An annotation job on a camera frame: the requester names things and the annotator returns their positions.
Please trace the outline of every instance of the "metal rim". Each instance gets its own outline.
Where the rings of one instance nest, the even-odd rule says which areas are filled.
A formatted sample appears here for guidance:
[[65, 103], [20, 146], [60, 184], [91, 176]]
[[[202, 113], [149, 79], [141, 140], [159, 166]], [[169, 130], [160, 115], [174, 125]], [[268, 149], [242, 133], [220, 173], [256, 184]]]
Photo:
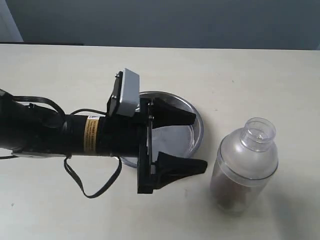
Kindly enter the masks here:
[[[180, 96], [177, 96], [173, 93], [169, 93], [169, 92], [165, 92], [165, 91], [142, 91], [139, 93], [139, 96], [143, 96], [143, 95], [148, 95], [148, 94], [163, 94], [163, 95], [168, 95], [171, 96], [173, 98], [178, 99], [179, 101], [183, 102], [184, 104], [186, 104], [189, 108], [192, 109], [193, 113], [196, 115], [196, 118], [199, 122], [199, 137], [198, 140], [196, 142], [196, 144], [194, 145], [194, 147], [192, 148], [192, 150], [188, 153], [188, 155], [186, 156], [186, 158], [191, 158], [195, 152], [199, 149], [202, 140], [204, 138], [204, 122], [202, 120], [202, 117], [200, 115], [200, 113], [197, 111], [197, 109], [187, 100], [183, 99]], [[137, 168], [137, 164], [133, 163], [131, 161], [126, 160], [125, 158], [121, 157], [121, 161], [123, 164], [132, 167], [132, 168]]]

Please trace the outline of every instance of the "white table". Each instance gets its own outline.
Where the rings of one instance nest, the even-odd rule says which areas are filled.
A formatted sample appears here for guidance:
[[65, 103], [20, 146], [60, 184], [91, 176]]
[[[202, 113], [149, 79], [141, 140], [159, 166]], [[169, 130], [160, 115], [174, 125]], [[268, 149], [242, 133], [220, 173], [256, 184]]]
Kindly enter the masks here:
[[[57, 102], [66, 113], [106, 110], [114, 75], [140, 74], [141, 91], [177, 94], [205, 123], [196, 157], [205, 174], [136, 194], [124, 166], [97, 199], [85, 198], [62, 158], [0, 161], [0, 239], [313, 240], [320, 238], [320, 52], [0, 44], [0, 88]], [[209, 182], [222, 138], [251, 117], [274, 123], [279, 168], [242, 217], [212, 204]], [[89, 194], [117, 167], [104, 157], [70, 164]]]

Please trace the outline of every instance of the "gray wall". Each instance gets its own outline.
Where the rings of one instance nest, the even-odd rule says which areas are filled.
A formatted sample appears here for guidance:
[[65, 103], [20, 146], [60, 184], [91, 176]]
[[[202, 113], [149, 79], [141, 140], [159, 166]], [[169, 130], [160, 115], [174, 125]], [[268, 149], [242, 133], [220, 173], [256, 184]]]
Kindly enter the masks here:
[[6, 0], [26, 42], [316, 49], [320, 0]]

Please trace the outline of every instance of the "plastic bottle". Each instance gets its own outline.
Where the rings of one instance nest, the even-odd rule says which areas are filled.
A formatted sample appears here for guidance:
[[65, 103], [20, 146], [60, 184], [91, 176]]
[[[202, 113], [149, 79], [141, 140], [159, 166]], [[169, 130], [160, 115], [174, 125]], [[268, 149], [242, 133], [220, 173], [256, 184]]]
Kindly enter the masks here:
[[276, 129], [264, 118], [251, 118], [221, 142], [210, 189], [224, 211], [240, 214], [258, 196], [278, 167]]

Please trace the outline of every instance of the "yellow warning label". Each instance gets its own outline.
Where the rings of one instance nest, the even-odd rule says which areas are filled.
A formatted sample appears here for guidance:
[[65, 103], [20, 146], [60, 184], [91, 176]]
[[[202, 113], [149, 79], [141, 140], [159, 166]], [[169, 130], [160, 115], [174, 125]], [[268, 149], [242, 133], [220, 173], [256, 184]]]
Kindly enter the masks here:
[[96, 152], [96, 141], [98, 131], [98, 116], [88, 116], [84, 128], [83, 149], [87, 154], [94, 154]]

